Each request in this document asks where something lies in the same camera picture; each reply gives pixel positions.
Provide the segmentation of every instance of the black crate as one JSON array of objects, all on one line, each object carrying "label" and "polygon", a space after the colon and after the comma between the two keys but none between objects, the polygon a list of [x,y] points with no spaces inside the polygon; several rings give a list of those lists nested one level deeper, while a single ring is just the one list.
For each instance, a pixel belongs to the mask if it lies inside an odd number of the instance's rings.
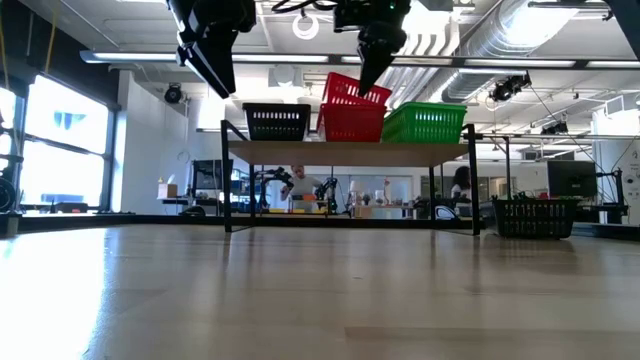
[{"label": "black crate", "polygon": [[310,105],[244,103],[242,109],[251,140],[302,141],[309,128]]},{"label": "black crate", "polygon": [[494,200],[500,236],[564,239],[571,236],[579,200]]}]

